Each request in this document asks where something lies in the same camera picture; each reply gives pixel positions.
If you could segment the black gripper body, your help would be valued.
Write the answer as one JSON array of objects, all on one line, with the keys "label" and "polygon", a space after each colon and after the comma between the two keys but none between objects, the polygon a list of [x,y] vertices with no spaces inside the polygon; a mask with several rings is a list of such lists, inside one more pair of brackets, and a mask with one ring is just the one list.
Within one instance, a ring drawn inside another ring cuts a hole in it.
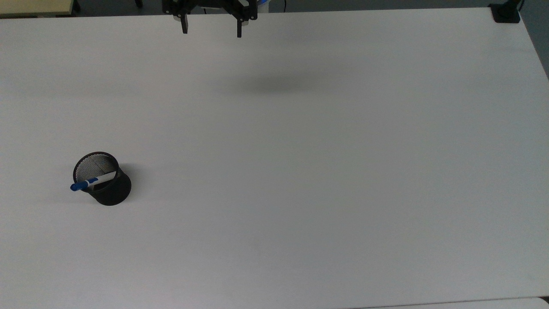
[{"label": "black gripper body", "polygon": [[163,0],[163,14],[183,17],[199,6],[206,9],[223,9],[239,21],[256,20],[258,4],[256,0]]}]

